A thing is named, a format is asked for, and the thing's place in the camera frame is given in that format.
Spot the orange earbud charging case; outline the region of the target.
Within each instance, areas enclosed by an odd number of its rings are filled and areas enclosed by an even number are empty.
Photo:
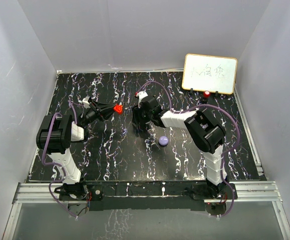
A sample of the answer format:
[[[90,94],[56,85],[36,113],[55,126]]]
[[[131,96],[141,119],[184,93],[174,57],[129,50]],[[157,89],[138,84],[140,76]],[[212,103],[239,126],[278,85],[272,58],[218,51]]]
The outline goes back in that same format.
[[[114,110],[117,114],[121,115],[121,114],[123,113],[123,106],[120,105],[120,104],[116,104],[116,105],[113,107],[113,110]]]

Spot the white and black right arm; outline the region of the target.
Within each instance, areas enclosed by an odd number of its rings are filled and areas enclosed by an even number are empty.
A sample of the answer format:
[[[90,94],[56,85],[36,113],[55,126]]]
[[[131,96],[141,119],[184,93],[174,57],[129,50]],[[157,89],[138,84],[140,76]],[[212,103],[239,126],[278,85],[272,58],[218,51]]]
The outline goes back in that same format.
[[[138,92],[136,99],[138,104],[132,108],[134,127],[144,129],[153,123],[161,128],[187,130],[195,145],[203,152],[208,194],[215,199],[225,194],[227,173],[222,163],[222,152],[226,131],[217,119],[207,109],[180,113],[163,109],[155,97],[144,91]]]

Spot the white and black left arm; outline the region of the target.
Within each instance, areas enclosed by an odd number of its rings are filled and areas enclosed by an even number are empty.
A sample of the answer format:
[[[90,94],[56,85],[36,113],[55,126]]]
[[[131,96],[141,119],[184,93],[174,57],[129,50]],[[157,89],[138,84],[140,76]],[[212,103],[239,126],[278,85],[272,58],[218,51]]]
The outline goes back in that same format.
[[[71,186],[70,193],[78,200],[87,196],[88,187],[82,184],[81,171],[76,166],[70,151],[71,143],[85,141],[88,125],[94,121],[106,121],[114,113],[122,114],[120,104],[100,103],[89,96],[81,103],[69,101],[73,115],[57,112],[44,116],[36,136],[38,149],[43,151],[41,162],[45,166],[56,166],[61,174],[60,182]],[[83,107],[78,115],[74,106]]]

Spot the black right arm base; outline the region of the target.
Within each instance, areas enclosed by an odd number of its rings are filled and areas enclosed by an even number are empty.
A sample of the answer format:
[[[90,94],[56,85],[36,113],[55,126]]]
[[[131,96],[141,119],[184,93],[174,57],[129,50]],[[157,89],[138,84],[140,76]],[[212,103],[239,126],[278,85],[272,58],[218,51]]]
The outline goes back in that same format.
[[[194,200],[220,200],[221,197],[227,196],[227,199],[238,198],[235,185],[221,183],[220,186],[215,186],[213,184],[208,184],[205,181],[197,182],[192,184],[186,189],[187,193]]]

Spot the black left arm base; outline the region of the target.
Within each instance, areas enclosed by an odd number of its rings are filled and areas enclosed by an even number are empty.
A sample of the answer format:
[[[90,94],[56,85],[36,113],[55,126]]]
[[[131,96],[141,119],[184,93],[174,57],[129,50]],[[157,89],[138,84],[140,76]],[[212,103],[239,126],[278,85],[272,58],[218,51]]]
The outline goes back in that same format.
[[[60,200],[101,201],[104,188],[101,185],[87,184],[85,181],[75,184],[64,183],[56,187],[54,193],[59,194]]]

